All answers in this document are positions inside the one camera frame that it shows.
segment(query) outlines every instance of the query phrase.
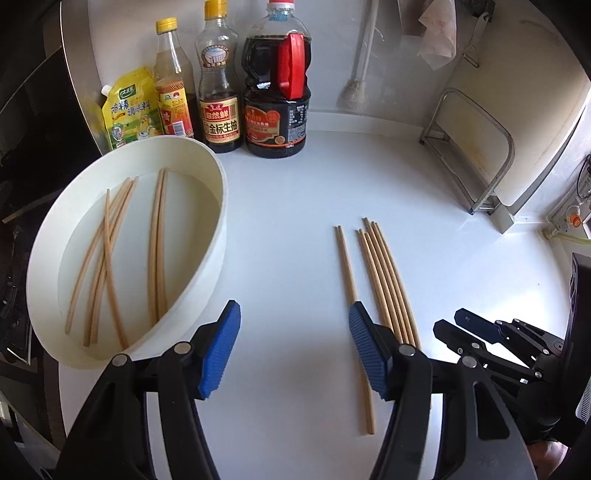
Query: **chopstick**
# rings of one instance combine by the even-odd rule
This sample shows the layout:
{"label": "chopstick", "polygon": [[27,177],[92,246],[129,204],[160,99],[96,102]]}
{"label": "chopstick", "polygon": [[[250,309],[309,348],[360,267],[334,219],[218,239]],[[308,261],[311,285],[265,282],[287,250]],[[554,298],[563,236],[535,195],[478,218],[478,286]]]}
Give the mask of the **chopstick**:
{"label": "chopstick", "polygon": [[112,265],[111,265],[111,225],[110,225],[110,221],[109,221],[109,193],[110,190],[107,189],[107,195],[105,196],[105,270],[106,270],[106,275],[107,275],[107,293],[108,293],[108,297],[109,297],[109,303],[111,304],[111,311],[113,313],[113,319],[115,321],[115,330],[117,331],[117,337],[119,339],[119,344],[123,347],[123,349],[125,350],[128,346],[129,343],[127,341],[127,336],[125,335],[125,331],[123,330],[123,327],[121,326],[121,313],[119,312],[119,306],[117,305],[117,296],[115,294],[115,286],[113,284],[113,271],[112,271]]}
{"label": "chopstick", "polygon": [[[124,194],[128,188],[129,182],[131,182],[130,178],[125,179],[125,181],[121,184],[119,191],[113,198],[113,203],[109,208],[109,214],[113,215],[119,207],[121,206],[121,201],[124,198]],[[84,282],[84,277],[86,276],[86,271],[88,270],[88,266],[90,265],[90,261],[92,260],[93,255],[95,254],[96,246],[99,243],[99,240],[103,236],[103,230],[105,228],[105,220],[101,220],[99,227],[96,230],[94,237],[92,238],[92,242],[86,251],[86,256],[84,257],[84,261],[82,262],[82,266],[80,267],[80,272],[78,273],[78,278],[76,279],[76,283],[74,285],[74,291],[72,292],[72,298],[70,300],[70,308],[68,309],[68,315],[66,317],[66,325],[64,327],[67,334],[70,333],[72,329],[72,322],[74,321],[74,313],[76,311],[76,303],[78,302],[78,297],[80,295],[80,289],[82,288],[82,283]]]}
{"label": "chopstick", "polygon": [[156,236],[156,292],[158,296],[158,321],[168,310],[164,284],[164,212],[166,207],[166,189],[168,185],[168,169],[163,169],[160,203],[158,204],[158,233]]}
{"label": "chopstick", "polygon": [[[343,270],[343,277],[345,278],[345,286],[347,292],[347,302],[349,306],[357,301],[357,289],[355,288],[355,280],[353,278],[353,269],[351,268],[351,261],[349,259],[349,252],[347,250],[347,243],[345,241],[345,234],[343,227],[340,225],[336,227],[337,241],[339,243],[341,267]],[[371,399],[371,386],[363,365],[361,365],[361,384],[363,395],[363,409],[365,412],[365,429],[369,435],[375,434],[375,415],[374,404]]]}
{"label": "chopstick", "polygon": [[394,330],[392,328],[392,321],[390,320],[390,313],[388,312],[388,305],[386,304],[384,291],[382,290],[382,287],[379,283],[378,270],[375,266],[374,259],[371,256],[371,251],[369,250],[368,241],[365,238],[362,230],[358,230],[357,233],[359,237],[359,244],[361,245],[361,250],[363,251],[363,256],[365,257],[365,264],[367,266],[369,277],[371,278],[372,285],[374,287],[374,295],[376,302],[378,303],[379,313],[382,317],[382,323],[390,330]]}
{"label": "chopstick", "polygon": [[150,226],[150,250],[148,252],[148,311],[152,326],[160,319],[158,316],[157,293],[157,248],[158,248],[158,215],[160,214],[160,197],[164,180],[164,169],[158,172],[154,203],[152,205],[152,221]]}
{"label": "chopstick", "polygon": [[408,316],[408,309],[404,303],[404,297],[400,290],[400,285],[398,281],[398,277],[396,272],[394,271],[394,263],[391,260],[391,257],[388,256],[388,248],[386,242],[382,235],[378,232],[378,226],[375,222],[371,222],[370,226],[372,231],[372,236],[376,239],[377,243],[379,244],[379,249],[382,251],[382,256],[384,257],[384,262],[386,264],[386,268],[388,270],[389,278],[391,283],[389,284],[390,292],[392,293],[392,297],[396,299],[396,304],[400,310],[400,317],[402,325],[401,328],[404,328],[408,337],[408,343],[413,346],[416,346],[415,340],[415,332],[413,332],[413,328],[411,326],[410,318]]}
{"label": "chopstick", "polygon": [[[113,218],[117,218],[117,216],[119,215],[119,212],[121,211],[121,207],[123,205],[123,202],[125,201],[125,196],[127,195],[127,192],[129,191],[129,188],[132,185],[132,181],[128,181],[127,183],[123,183],[121,185],[121,187],[119,188],[119,192],[121,192],[121,201],[119,203],[117,203],[117,205],[115,206],[115,202],[113,202],[113,205],[111,206],[111,211],[113,212],[112,217]],[[105,227],[105,219],[103,218],[101,225],[103,226],[103,229]],[[101,230],[100,232],[100,237],[99,238],[103,238],[104,232],[103,230]],[[102,269],[102,264],[103,264],[103,259],[105,258],[105,251],[104,249],[100,249],[99,250],[99,257],[96,263],[96,268],[95,268],[95,274],[92,278],[92,283],[90,284],[90,290],[89,290],[89,294],[88,294],[88,301],[86,304],[86,315],[85,315],[85,322],[84,322],[84,337],[82,340],[82,345],[84,346],[89,346],[90,345],[90,340],[92,338],[92,310],[95,304],[95,296],[96,296],[96,289],[99,283],[99,279],[100,279],[100,271]]]}
{"label": "chopstick", "polygon": [[379,224],[376,222],[372,222],[372,225],[375,225],[376,230],[379,234],[378,237],[381,238],[381,241],[384,244],[384,247],[386,250],[386,255],[388,257],[389,264],[392,268],[392,273],[393,273],[392,278],[394,280],[394,287],[397,289],[397,294],[400,294],[400,296],[402,297],[402,304],[404,305],[403,313],[406,312],[408,322],[410,324],[410,328],[413,333],[413,338],[414,338],[414,342],[415,342],[414,346],[420,350],[421,349],[421,340],[418,336],[417,324],[414,320],[413,310],[410,307],[410,302],[408,301],[408,296],[407,296],[406,290],[404,288],[404,283],[402,283],[402,279],[400,278],[400,273],[398,272],[398,269],[396,268],[396,263],[394,263],[394,259],[392,257],[392,252],[390,251],[390,247],[388,246],[388,243],[384,237],[384,234],[382,233],[382,229],[379,227]]}
{"label": "chopstick", "polygon": [[409,335],[403,323],[400,304],[398,302],[398,298],[394,293],[394,285],[392,282],[392,278],[390,277],[390,273],[388,271],[387,262],[384,258],[385,253],[382,252],[382,249],[380,249],[380,245],[376,238],[375,232],[371,228],[369,220],[367,218],[364,218],[363,222],[365,224],[366,229],[368,230],[366,235],[369,235],[368,242],[371,249],[371,253],[374,256],[374,262],[376,266],[379,266],[383,272],[383,276],[380,276],[380,282],[382,284],[382,290],[385,293],[386,301],[388,303],[388,310],[390,312],[390,319],[392,320],[392,325],[394,327],[398,341],[404,343],[412,343],[409,340]]}
{"label": "chopstick", "polygon": [[[136,177],[127,186],[123,204],[121,204],[121,206],[119,207],[115,216],[115,224],[111,228],[111,244],[114,244],[117,239],[117,234],[119,233],[121,222],[123,221],[125,211],[127,210],[129,201],[131,200],[131,197],[134,194],[134,190],[137,186],[137,183],[138,178]],[[101,251],[99,255],[99,259],[96,264],[95,277],[90,287],[89,302],[86,312],[85,338],[83,343],[84,346],[89,346],[91,343],[96,343],[98,341],[100,303],[103,297],[103,291],[105,289],[105,280],[105,251],[103,249],[103,251]]]}
{"label": "chopstick", "polygon": [[384,293],[384,297],[386,299],[386,306],[388,307],[388,313],[389,313],[389,317],[390,317],[389,327],[394,332],[394,335],[396,335],[396,339],[399,342],[403,342],[404,339],[402,336],[402,332],[400,330],[400,324],[398,323],[398,319],[396,317],[396,311],[394,310],[394,304],[392,302],[392,295],[390,294],[390,291],[388,290],[387,282],[386,282],[386,278],[385,278],[385,273],[382,269],[382,265],[379,262],[378,254],[376,253],[374,244],[371,241],[371,237],[369,236],[369,233],[365,232],[364,237],[365,237],[366,242],[368,243],[369,250],[371,251],[371,256],[374,259],[375,268],[378,271],[378,278],[379,278],[378,287],[382,289],[382,292]]}

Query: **white plastic basin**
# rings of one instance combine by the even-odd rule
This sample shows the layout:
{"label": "white plastic basin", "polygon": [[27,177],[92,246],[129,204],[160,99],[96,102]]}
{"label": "white plastic basin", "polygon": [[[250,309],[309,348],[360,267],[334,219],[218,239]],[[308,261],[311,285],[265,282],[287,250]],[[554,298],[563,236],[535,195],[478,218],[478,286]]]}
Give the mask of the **white plastic basin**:
{"label": "white plastic basin", "polygon": [[[148,314],[150,217],[158,171],[167,167],[165,289],[170,309],[154,326]],[[77,301],[72,331],[64,325],[80,266],[104,213],[106,189],[139,177],[113,248],[113,279],[134,359],[162,354],[197,320],[212,294],[226,247],[226,176],[215,154],[188,138],[162,136],[108,153],[62,192],[33,245],[27,303],[47,352],[73,368],[100,368],[121,351],[106,289],[96,344],[84,347],[90,283],[99,244]]]}

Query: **plastic bottle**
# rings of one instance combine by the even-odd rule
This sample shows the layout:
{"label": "plastic bottle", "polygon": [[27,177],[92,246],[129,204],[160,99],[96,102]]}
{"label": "plastic bottle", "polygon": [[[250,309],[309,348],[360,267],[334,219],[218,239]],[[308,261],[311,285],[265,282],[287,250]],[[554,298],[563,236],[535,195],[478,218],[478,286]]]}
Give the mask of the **plastic bottle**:
{"label": "plastic bottle", "polygon": [[195,40],[201,61],[199,108],[203,142],[216,153],[242,144],[239,88],[234,69],[238,34],[226,25],[226,0],[207,0],[205,29]]}
{"label": "plastic bottle", "polygon": [[158,53],[154,66],[154,85],[165,134],[194,137],[199,125],[199,109],[193,68],[178,42],[176,17],[156,22]]}
{"label": "plastic bottle", "polygon": [[270,2],[267,12],[252,27],[242,55],[246,144],[255,155],[281,158],[306,142],[311,37],[293,15],[293,0]]}

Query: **kitchen counter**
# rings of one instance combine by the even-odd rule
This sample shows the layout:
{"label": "kitchen counter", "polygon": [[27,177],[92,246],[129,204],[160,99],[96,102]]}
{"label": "kitchen counter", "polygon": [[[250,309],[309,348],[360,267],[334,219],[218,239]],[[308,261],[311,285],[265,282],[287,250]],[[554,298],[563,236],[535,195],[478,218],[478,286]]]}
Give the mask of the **kitchen counter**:
{"label": "kitchen counter", "polygon": [[[226,258],[184,338],[215,321],[229,299],[241,305],[241,331],[220,388],[198,403],[222,479],[369,477],[392,405],[374,393],[377,433],[362,435],[334,225],[345,229],[359,297],[377,322],[354,229],[363,216],[381,224],[432,358],[457,361],[432,328],[441,318],[453,321],[461,307],[563,335],[567,284],[549,243],[537,232],[502,236],[486,215],[469,216],[448,175],[416,141],[311,131],[304,150],[285,160],[246,149],[220,157],[229,185]],[[60,366],[66,431],[99,375]],[[432,477],[437,457],[436,397],[422,479]],[[164,480],[170,473],[157,397],[148,403],[155,471]]]}

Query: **vinegar bottle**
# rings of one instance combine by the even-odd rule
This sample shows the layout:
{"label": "vinegar bottle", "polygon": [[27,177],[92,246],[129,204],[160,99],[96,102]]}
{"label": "vinegar bottle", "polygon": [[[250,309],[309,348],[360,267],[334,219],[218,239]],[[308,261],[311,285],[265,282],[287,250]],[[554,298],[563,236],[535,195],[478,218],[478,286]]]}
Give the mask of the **vinegar bottle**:
{"label": "vinegar bottle", "polygon": [[199,125],[193,68],[177,36],[176,17],[156,22],[158,53],[154,66],[154,86],[165,134],[194,137]]}

